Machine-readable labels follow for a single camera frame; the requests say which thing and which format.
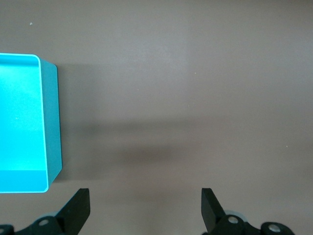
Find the teal plastic bin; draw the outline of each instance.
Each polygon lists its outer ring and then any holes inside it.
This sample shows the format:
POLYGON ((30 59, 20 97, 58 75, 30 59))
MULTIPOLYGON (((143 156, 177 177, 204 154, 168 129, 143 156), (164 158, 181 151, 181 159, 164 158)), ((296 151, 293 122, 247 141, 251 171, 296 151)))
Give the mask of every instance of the teal plastic bin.
POLYGON ((0 53, 0 193, 46 192, 61 169, 56 66, 0 53))

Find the screw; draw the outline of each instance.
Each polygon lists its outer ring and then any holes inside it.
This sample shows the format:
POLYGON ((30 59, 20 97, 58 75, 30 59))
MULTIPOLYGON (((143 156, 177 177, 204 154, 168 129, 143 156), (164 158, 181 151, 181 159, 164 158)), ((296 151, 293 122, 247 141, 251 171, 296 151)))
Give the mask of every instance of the screw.
POLYGON ((274 233, 279 233, 280 232, 280 228, 277 225, 275 225, 275 224, 270 224, 268 226, 268 228, 269 228, 269 230, 271 230, 274 233))
POLYGON ((40 222, 38 223, 38 225, 39 225, 39 226, 43 226, 43 225, 46 225, 47 223, 49 223, 49 220, 43 219, 42 221, 40 221, 40 222))
POLYGON ((228 221, 232 224, 238 224, 238 219, 236 217, 230 216, 228 221))

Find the gray table surface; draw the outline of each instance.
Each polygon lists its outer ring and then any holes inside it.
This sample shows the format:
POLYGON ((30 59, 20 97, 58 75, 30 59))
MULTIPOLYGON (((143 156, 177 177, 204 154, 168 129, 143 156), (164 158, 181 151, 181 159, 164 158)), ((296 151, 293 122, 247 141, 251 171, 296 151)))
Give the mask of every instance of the gray table surface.
POLYGON ((213 188, 312 234, 311 1, 0 0, 0 51, 57 65, 64 162, 47 193, 0 194, 0 223, 89 188, 82 235, 200 235, 213 188))

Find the plastic bin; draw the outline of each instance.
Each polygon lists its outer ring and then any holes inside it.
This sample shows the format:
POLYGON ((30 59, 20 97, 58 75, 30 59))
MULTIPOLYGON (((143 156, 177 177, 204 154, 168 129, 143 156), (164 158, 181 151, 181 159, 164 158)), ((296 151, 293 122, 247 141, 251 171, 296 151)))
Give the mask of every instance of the plastic bin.
POLYGON ((46 192, 61 169, 56 66, 0 53, 0 193, 46 192))

